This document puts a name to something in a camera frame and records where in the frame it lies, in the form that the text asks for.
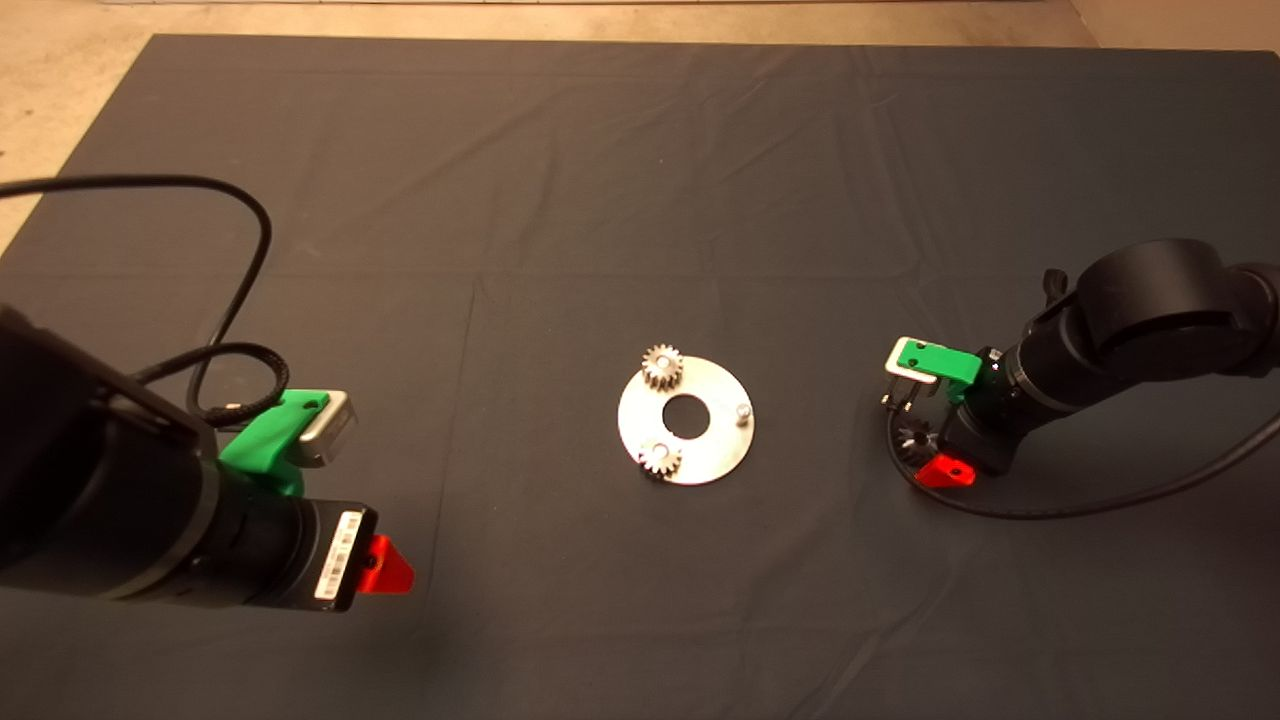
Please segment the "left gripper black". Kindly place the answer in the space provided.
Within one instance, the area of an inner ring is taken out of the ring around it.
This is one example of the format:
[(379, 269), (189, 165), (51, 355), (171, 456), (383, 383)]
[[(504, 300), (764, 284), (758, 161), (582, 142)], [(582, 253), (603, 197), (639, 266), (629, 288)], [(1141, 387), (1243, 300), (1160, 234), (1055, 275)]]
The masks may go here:
[(415, 570), (388, 536), (372, 536), (378, 512), (366, 503), (301, 501), (300, 565), (288, 579), (288, 609), (346, 612), (357, 594), (407, 594)]

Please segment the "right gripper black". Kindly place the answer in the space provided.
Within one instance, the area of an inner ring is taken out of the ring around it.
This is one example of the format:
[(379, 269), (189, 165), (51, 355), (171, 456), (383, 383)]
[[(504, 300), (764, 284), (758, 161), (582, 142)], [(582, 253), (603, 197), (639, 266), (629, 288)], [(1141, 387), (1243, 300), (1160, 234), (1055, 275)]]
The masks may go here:
[(966, 393), (940, 430), (940, 450), (946, 455), (918, 468), (915, 482), (946, 489), (973, 486), (977, 471), (1006, 475), (1020, 446), (1016, 410), (1018, 400), (1010, 393)]

